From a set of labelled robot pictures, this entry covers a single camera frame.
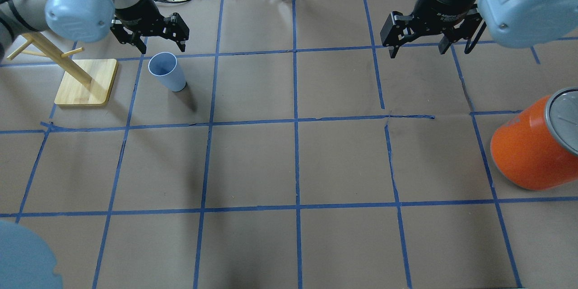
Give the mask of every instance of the blue plastic cup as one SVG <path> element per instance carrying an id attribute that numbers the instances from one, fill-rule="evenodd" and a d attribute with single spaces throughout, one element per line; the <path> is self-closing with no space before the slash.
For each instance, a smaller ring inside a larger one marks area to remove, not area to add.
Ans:
<path id="1" fill-rule="evenodd" d="M 177 57 L 169 52 L 161 52 L 149 61 L 149 71 L 160 83 L 169 90 L 181 91 L 186 85 L 184 73 Z"/>

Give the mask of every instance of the silver lid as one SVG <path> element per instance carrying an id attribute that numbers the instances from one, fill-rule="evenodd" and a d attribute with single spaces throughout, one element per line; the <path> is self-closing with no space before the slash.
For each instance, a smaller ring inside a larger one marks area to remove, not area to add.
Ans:
<path id="1" fill-rule="evenodd" d="M 578 156 L 578 87 L 556 92 L 546 104 L 545 119 L 556 141 Z"/>

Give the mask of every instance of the light blue joint cover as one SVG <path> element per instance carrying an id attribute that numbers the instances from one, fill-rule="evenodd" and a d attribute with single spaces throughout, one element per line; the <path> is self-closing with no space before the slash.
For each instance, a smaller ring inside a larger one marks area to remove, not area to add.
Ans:
<path id="1" fill-rule="evenodd" d="M 112 0 L 48 0 L 46 22 L 56 34 L 73 41 L 97 42 L 107 36 L 114 17 Z"/>
<path id="2" fill-rule="evenodd" d="M 494 40 L 525 48 L 560 38 L 578 26 L 578 0 L 478 0 Z"/>
<path id="3" fill-rule="evenodd" d="M 0 288 L 62 289 L 56 258 L 37 234 L 0 220 Z"/>

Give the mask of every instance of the blue painter's tape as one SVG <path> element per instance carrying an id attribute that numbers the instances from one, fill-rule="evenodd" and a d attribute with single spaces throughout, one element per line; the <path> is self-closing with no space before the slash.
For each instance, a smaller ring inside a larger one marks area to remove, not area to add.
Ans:
<path id="1" fill-rule="evenodd" d="M 501 115 L 501 114 L 520 114 L 522 110 L 519 111 L 489 111 L 489 112 L 471 112 L 471 116 L 484 116 L 484 115 Z"/>
<path id="2" fill-rule="evenodd" d="M 454 45 L 450 46 L 450 48 L 452 49 L 452 56 L 454 58 L 454 63 L 456 64 L 458 76 L 460 77 L 460 81 L 462 82 L 462 89 L 464 90 L 464 95 L 466 96 L 466 100 L 468 100 L 469 108 L 472 112 L 475 112 L 475 105 L 474 105 L 473 100 L 471 99 L 471 97 L 468 93 L 468 87 L 466 87 L 466 81 L 465 81 L 464 75 L 462 73 L 462 68 L 460 67 L 460 61 L 458 61 L 456 49 L 454 48 Z"/>
<path id="3" fill-rule="evenodd" d="M 131 125 L 130 130 L 138 129 L 162 129 L 162 128 L 190 128 L 195 126 L 209 126 L 208 123 L 194 123 L 194 124 L 152 124 L 152 125 Z"/>
<path id="4" fill-rule="evenodd" d="M 378 65 L 378 55 L 375 51 L 375 39 L 373 38 L 373 26 L 371 25 L 371 17 L 369 15 L 369 6 L 367 5 L 367 0 L 363 0 L 363 4 L 365 7 L 365 15 L 367 16 L 367 25 L 369 27 L 369 38 L 371 40 L 371 49 L 373 53 L 373 66 L 375 68 L 375 79 L 378 83 L 378 95 L 379 95 L 379 104 L 382 106 L 382 110 L 386 109 L 385 104 L 383 102 L 383 91 L 382 91 L 382 79 L 379 75 L 379 65 Z"/>
<path id="5" fill-rule="evenodd" d="M 483 141 L 481 141 L 480 130 L 477 126 L 477 122 L 475 120 L 475 116 L 471 115 L 471 122 L 473 124 L 473 128 L 475 130 L 475 137 L 477 138 L 477 143 L 480 148 L 481 157 L 484 162 L 485 173 L 488 176 L 489 188 L 492 192 L 492 196 L 494 198 L 494 205 L 496 207 L 496 212 L 498 213 L 498 219 L 500 222 L 500 227 L 502 228 L 502 235 L 504 237 L 504 243 L 506 244 L 506 250 L 508 251 L 508 258 L 510 258 L 510 265 L 512 266 L 512 272 L 514 274 L 514 279 L 516 279 L 516 285 L 521 288 L 522 281 L 520 280 L 520 275 L 518 273 L 518 268 L 516 266 L 516 260 L 514 259 L 514 253 L 512 252 L 512 246 L 510 245 L 510 239 L 508 237 L 508 231 L 506 230 L 506 223 L 504 222 L 502 209 L 500 208 L 500 204 L 498 201 L 498 195 L 496 193 L 496 189 L 494 188 L 494 180 L 492 178 L 492 174 L 489 171 L 489 164 L 488 159 L 485 155 L 485 149 Z"/>
<path id="6" fill-rule="evenodd" d="M 24 190 L 24 196 L 22 197 L 22 201 L 20 203 L 20 209 L 18 210 L 18 215 L 16 216 L 16 223 L 20 222 L 20 218 L 21 218 L 22 213 L 24 211 L 24 205 L 26 205 L 26 199 L 28 198 L 28 193 L 30 192 L 30 188 L 33 184 L 34 176 L 35 176 L 37 168 L 38 168 L 38 163 L 39 163 L 40 158 L 42 156 L 42 152 L 44 151 L 46 141 L 48 141 L 48 136 L 50 135 L 50 129 L 51 129 L 51 126 L 48 127 L 48 130 L 44 134 L 44 139 L 42 139 L 42 144 L 40 146 L 40 149 L 38 150 L 37 159 L 34 161 L 33 169 L 30 172 L 30 177 L 28 178 L 28 183 L 26 184 L 26 190 Z"/>
<path id="7" fill-rule="evenodd" d="M 549 198 L 498 199 L 499 203 L 566 202 L 566 201 L 578 201 L 578 196 L 556 196 L 556 197 L 549 197 Z"/>
<path id="8" fill-rule="evenodd" d="M 145 38 L 145 40 L 144 40 L 145 45 L 147 44 L 147 41 L 148 41 L 148 37 Z M 108 229 L 110 226 L 110 217 L 112 216 L 112 208 L 114 206 L 114 198 L 116 196 L 116 189 L 118 186 L 118 178 L 120 176 L 120 169 L 122 167 L 122 159 L 124 158 L 124 150 L 126 149 L 126 141 L 128 140 L 128 133 L 130 131 L 129 126 L 131 124 L 132 109 L 134 108 L 134 105 L 135 105 L 136 90 L 137 90 L 138 85 L 139 85 L 140 73 L 142 71 L 144 57 L 145 57 L 144 54 L 140 55 L 139 67 L 138 67 L 138 70 L 136 72 L 136 79 L 135 79 L 135 83 L 134 83 L 134 88 L 132 89 L 131 104 L 128 107 L 128 116 L 126 117 L 126 126 L 123 128 L 124 129 L 124 137 L 122 138 L 122 145 L 120 147 L 120 153 L 118 154 L 118 164 L 116 166 L 116 171 L 114 173 L 114 181 L 113 181 L 112 190 L 110 191 L 110 200 L 109 200 L 109 207 L 108 207 L 108 211 L 107 211 L 107 220 L 105 221 L 105 228 L 103 230 L 103 238 L 101 240 L 101 247 L 100 247 L 99 252 L 98 252 L 97 266 L 96 266 L 95 271 L 94 271 L 93 286 L 92 286 L 93 289 L 97 289 L 98 277 L 99 277 L 100 271 L 101 271 L 101 263 L 103 262 L 103 254 L 104 254 L 105 246 L 107 244 Z"/>
<path id="9" fill-rule="evenodd" d="M 8 130 L 8 131 L 0 131 L 0 135 L 19 135 L 19 134 L 27 134 L 27 133 L 45 133 L 44 130 Z"/>
<path id="10" fill-rule="evenodd" d="M 193 275 L 193 289 L 197 289 L 199 285 L 199 270 L 200 270 L 200 253 L 203 240 L 203 227 L 205 223 L 205 206 L 207 200 L 207 185 L 209 182 L 209 162 L 211 156 L 211 143 L 213 139 L 213 122 L 214 122 L 214 112 L 215 112 L 215 98 L 217 95 L 217 77 L 219 71 L 219 50 L 221 47 L 221 30 L 223 27 L 223 4 L 224 1 L 221 0 L 219 7 L 219 24 L 217 27 L 217 46 L 215 47 L 215 63 L 213 71 L 213 89 L 211 95 L 211 111 L 209 116 L 209 132 L 207 134 L 207 150 L 205 153 L 205 172 L 203 175 L 203 189 L 200 198 L 200 216 L 199 216 L 199 229 L 196 237 L 196 256 L 195 256 L 195 271 Z"/>
<path id="11" fill-rule="evenodd" d="M 536 60 L 537 65 L 541 65 L 540 58 L 538 58 L 538 53 L 536 53 L 536 49 L 531 47 L 530 50 L 532 51 L 532 55 L 534 56 L 534 60 Z"/>
<path id="12" fill-rule="evenodd" d="M 413 201 L 401 202 L 400 204 L 402 207 L 488 205 L 494 204 L 494 200 Z"/>
<path id="13" fill-rule="evenodd" d="M 297 287 L 303 289 L 303 261 L 301 252 L 301 187 L 299 184 L 299 106 L 297 83 L 297 6 L 293 10 L 293 117 L 295 118 L 295 225 L 297 235 Z"/>
<path id="14" fill-rule="evenodd" d="M 387 155 L 390 162 L 390 174 L 392 175 L 392 186 L 394 189 L 394 198 L 396 199 L 396 206 L 398 211 L 398 227 L 399 227 L 399 238 L 401 240 L 401 250 L 403 254 L 403 266 L 405 268 L 405 277 L 407 281 L 407 287 L 413 289 L 411 285 L 411 271 L 409 268 L 409 257 L 407 256 L 407 243 L 405 241 L 405 230 L 403 229 L 403 217 L 401 211 L 401 203 L 399 202 L 399 192 L 396 186 L 396 174 L 394 173 L 394 165 L 392 161 L 392 140 L 390 138 L 390 129 L 385 126 L 386 133 L 386 144 L 387 144 Z"/>

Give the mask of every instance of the grid square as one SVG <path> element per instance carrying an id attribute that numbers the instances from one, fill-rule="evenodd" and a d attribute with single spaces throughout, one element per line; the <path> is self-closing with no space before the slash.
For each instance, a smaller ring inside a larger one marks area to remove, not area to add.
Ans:
<path id="1" fill-rule="evenodd" d="M 294 124 L 213 128 L 207 207 L 295 204 Z"/>
<path id="2" fill-rule="evenodd" d="M 371 50 L 297 54 L 299 117 L 383 114 Z"/>
<path id="3" fill-rule="evenodd" d="M 58 36 L 55 32 L 51 30 L 47 30 L 42 32 L 46 38 L 49 39 L 57 48 L 59 48 L 62 52 L 72 50 L 72 46 L 74 45 L 74 41 L 67 40 L 66 38 Z M 26 38 L 23 36 L 18 36 L 14 43 L 6 49 L 6 56 L 10 55 L 14 52 L 18 47 L 26 42 Z M 37 47 L 31 45 L 26 48 L 26 50 L 33 51 L 33 52 L 40 52 Z M 6 58 L 0 58 L 1 64 L 3 65 L 11 65 L 11 64 L 19 64 L 19 63 L 44 63 L 44 62 L 52 62 L 50 58 L 45 58 L 43 56 L 36 56 L 36 55 L 29 55 L 29 54 L 19 54 L 16 58 L 12 61 L 9 61 Z"/>
<path id="4" fill-rule="evenodd" d="M 41 236 L 56 256 L 54 273 L 64 289 L 91 288 L 105 227 L 105 216 L 24 217 L 23 225 Z"/>
<path id="5" fill-rule="evenodd" d="M 483 111 L 520 110 L 548 94 L 544 90 L 548 74 L 539 69 L 528 48 L 504 48 L 479 44 L 464 54 L 456 46 L 457 57 L 475 109 Z"/>
<path id="6" fill-rule="evenodd" d="M 291 53 L 219 58 L 215 121 L 276 120 L 293 117 Z"/>
<path id="7" fill-rule="evenodd" d="M 452 54 L 437 47 L 408 47 L 391 59 L 378 49 L 379 72 L 387 112 L 392 114 L 469 113 L 468 100 Z"/>
<path id="8" fill-rule="evenodd" d="M 383 25 L 386 23 L 392 11 L 399 11 L 404 15 L 409 15 L 413 11 L 415 2 L 417 0 L 367 0 L 367 5 L 369 8 L 369 16 L 371 17 L 371 25 L 373 27 L 373 39 L 377 46 L 381 46 L 382 39 L 379 35 L 382 31 Z M 438 44 L 442 40 L 442 35 L 434 36 L 422 36 L 417 40 L 411 42 L 415 44 L 421 43 L 436 43 Z M 405 52 L 406 48 L 399 50 L 399 54 Z"/>
<path id="9" fill-rule="evenodd" d="M 122 131 L 51 133 L 24 211 L 107 210 L 123 135 Z"/>
<path id="10" fill-rule="evenodd" d="M 205 214 L 199 288 L 295 289 L 295 211 Z"/>
<path id="11" fill-rule="evenodd" d="M 175 42 L 162 37 L 149 37 L 147 55 L 159 52 L 180 54 L 214 53 L 217 47 L 217 28 L 219 27 L 220 0 L 193 0 L 178 6 L 159 5 L 159 11 L 165 17 L 179 13 L 189 28 L 189 40 L 184 52 L 181 52 Z"/>
<path id="12" fill-rule="evenodd" d="M 0 135 L 0 213 L 17 213 L 44 134 Z"/>
<path id="13" fill-rule="evenodd" d="M 301 203 L 393 202 L 385 124 L 299 123 Z"/>
<path id="14" fill-rule="evenodd" d="M 501 205 L 520 280 L 527 288 L 578 283 L 578 202 Z"/>
<path id="15" fill-rule="evenodd" d="M 63 74 L 58 65 L 0 67 L 0 130 L 40 129 Z"/>
<path id="16" fill-rule="evenodd" d="M 406 288 L 393 208 L 301 210 L 303 287 Z"/>
<path id="17" fill-rule="evenodd" d="M 206 127 L 131 130 L 114 209 L 200 207 L 207 131 Z"/>
<path id="18" fill-rule="evenodd" d="M 295 11 L 298 48 L 371 45 L 363 0 L 298 0 Z"/>
<path id="19" fill-rule="evenodd" d="M 544 198 L 556 196 L 578 196 L 578 182 L 570 182 L 546 191 L 531 191 L 521 188 L 510 182 L 497 168 L 490 149 L 490 143 L 494 132 L 503 124 L 514 118 L 516 114 L 499 114 L 491 116 L 476 116 L 475 121 L 480 130 L 480 136 L 484 144 L 485 155 L 489 165 L 489 171 L 494 181 L 496 193 L 500 199 L 511 198 Z"/>
<path id="20" fill-rule="evenodd" d="M 411 282 L 421 288 L 516 288 L 494 205 L 403 207 Z"/>
<path id="21" fill-rule="evenodd" d="M 214 58 L 179 58 L 186 86 L 169 91 L 151 75 L 144 61 L 136 91 L 131 125 L 209 122 Z"/>
<path id="22" fill-rule="evenodd" d="M 493 198 L 470 116 L 392 119 L 389 129 L 401 201 Z"/>
<path id="23" fill-rule="evenodd" d="M 578 86 L 576 48 L 578 48 L 578 40 L 555 41 L 536 46 L 536 53 L 541 63 L 540 71 L 547 76 L 547 83 L 541 87 L 545 95 L 567 87 Z"/>
<path id="24" fill-rule="evenodd" d="M 107 104 L 104 106 L 56 106 L 54 124 L 66 128 L 126 126 L 138 68 L 138 61 L 119 62 Z"/>
<path id="25" fill-rule="evenodd" d="M 113 215 L 98 289 L 192 287 L 198 214 Z"/>
<path id="26" fill-rule="evenodd" d="M 79 41 L 76 47 L 83 47 L 84 51 L 74 54 L 75 59 L 121 59 L 140 58 L 140 51 L 131 44 L 120 44 L 112 32 L 103 40 L 94 43 Z"/>
<path id="27" fill-rule="evenodd" d="M 291 1 L 223 1 L 223 26 L 221 26 L 219 52 L 272 51 L 293 48 Z"/>

